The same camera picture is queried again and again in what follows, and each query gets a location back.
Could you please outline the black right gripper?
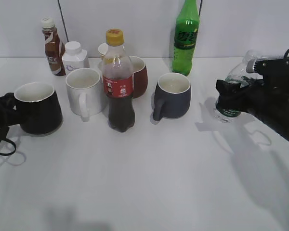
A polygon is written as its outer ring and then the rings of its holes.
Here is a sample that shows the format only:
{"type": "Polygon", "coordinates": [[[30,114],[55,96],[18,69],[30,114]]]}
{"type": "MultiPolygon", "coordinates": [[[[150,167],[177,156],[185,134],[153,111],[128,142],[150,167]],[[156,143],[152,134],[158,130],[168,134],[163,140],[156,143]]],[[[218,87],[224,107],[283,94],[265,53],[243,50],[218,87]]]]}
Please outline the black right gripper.
{"type": "Polygon", "coordinates": [[[289,142],[289,65],[259,75],[243,87],[217,80],[216,109],[248,112],[289,142]]]}

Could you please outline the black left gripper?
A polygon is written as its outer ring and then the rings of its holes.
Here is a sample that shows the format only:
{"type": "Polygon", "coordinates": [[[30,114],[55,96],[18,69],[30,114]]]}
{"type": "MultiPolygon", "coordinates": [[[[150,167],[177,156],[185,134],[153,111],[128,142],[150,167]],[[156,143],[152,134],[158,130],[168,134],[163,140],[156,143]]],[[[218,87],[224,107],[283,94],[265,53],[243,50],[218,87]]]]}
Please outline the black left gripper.
{"type": "Polygon", "coordinates": [[[14,110],[16,99],[13,93],[0,97],[0,128],[21,124],[23,117],[14,110]]]}

